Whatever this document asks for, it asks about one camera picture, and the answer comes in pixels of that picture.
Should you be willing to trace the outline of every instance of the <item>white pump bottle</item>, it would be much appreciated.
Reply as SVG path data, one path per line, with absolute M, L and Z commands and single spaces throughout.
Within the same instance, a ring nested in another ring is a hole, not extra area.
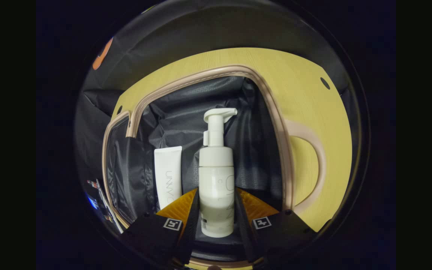
M 229 236 L 234 229 L 233 150 L 224 147 L 224 123 L 235 108 L 210 109 L 204 114 L 208 130 L 199 150 L 199 213 L 201 229 L 209 237 Z

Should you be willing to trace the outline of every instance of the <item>white tube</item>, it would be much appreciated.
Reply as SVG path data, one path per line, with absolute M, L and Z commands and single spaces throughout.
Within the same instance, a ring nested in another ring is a hole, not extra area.
M 159 208 L 181 197 L 181 146 L 154 150 L 154 174 Z

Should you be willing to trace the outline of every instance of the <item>yellow wooden board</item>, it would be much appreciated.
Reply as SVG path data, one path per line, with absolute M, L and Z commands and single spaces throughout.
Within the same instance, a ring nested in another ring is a hole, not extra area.
M 182 77 L 227 65 L 245 65 L 257 71 L 271 88 L 284 118 L 302 123 L 317 133 L 327 159 L 326 180 L 318 200 L 300 217 L 314 231 L 338 209 L 351 169 L 351 133 L 338 91 L 326 72 L 302 57 L 264 48 L 228 48 L 183 58 L 139 80 L 119 98 L 120 106 L 132 111 L 144 96 Z M 328 90 L 321 78 L 329 83 Z M 295 165 L 295 199 L 302 201 L 314 188 L 318 161 L 314 149 L 302 139 L 290 139 Z

